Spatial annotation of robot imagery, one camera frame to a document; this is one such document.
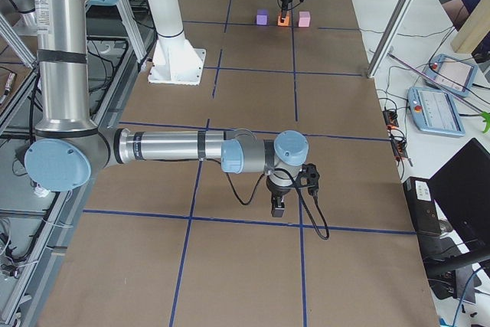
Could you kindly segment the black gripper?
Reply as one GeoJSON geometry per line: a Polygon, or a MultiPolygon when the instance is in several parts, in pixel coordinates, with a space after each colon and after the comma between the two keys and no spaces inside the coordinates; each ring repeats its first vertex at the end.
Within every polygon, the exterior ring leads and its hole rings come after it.
{"type": "MultiPolygon", "coordinates": [[[[280,0],[281,6],[289,6],[292,0],[280,0]]],[[[289,9],[281,7],[281,18],[289,18],[289,9]]]]}
{"type": "Polygon", "coordinates": [[[282,217],[285,211],[283,197],[287,195],[292,188],[294,188],[292,181],[290,179],[280,178],[274,174],[271,174],[267,176],[266,187],[269,189],[271,194],[271,215],[273,217],[282,217]]]}

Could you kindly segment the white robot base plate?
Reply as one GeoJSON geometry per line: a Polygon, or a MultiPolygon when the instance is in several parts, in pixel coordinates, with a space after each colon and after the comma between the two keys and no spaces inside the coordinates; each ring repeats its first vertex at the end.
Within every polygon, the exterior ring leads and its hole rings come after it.
{"type": "Polygon", "coordinates": [[[206,50],[193,48],[187,39],[176,43],[158,38],[149,72],[150,83],[198,85],[204,69],[206,50]]]}

